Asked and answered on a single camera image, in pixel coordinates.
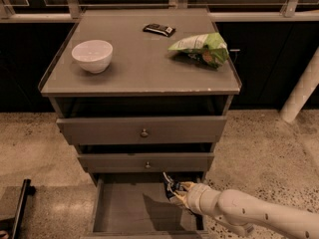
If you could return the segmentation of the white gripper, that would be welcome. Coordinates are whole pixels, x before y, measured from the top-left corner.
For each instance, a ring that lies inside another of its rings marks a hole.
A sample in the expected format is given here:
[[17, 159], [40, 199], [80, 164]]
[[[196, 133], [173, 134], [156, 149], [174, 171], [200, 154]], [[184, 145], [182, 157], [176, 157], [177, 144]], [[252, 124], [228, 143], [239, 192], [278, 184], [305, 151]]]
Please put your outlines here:
[[176, 191], [168, 200], [170, 203], [176, 205], [180, 209], [192, 211], [200, 215], [212, 216], [220, 191], [214, 190], [208, 185], [202, 183], [194, 183], [191, 181], [184, 181], [179, 183], [185, 191]]

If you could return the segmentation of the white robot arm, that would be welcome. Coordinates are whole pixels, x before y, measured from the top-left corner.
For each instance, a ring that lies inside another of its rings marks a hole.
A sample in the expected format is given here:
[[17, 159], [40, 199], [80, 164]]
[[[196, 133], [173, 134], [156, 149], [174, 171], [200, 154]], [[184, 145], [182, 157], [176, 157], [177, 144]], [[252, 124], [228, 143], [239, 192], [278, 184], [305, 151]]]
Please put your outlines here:
[[232, 110], [205, 179], [178, 202], [247, 237], [254, 226], [286, 239], [319, 239], [318, 114]]

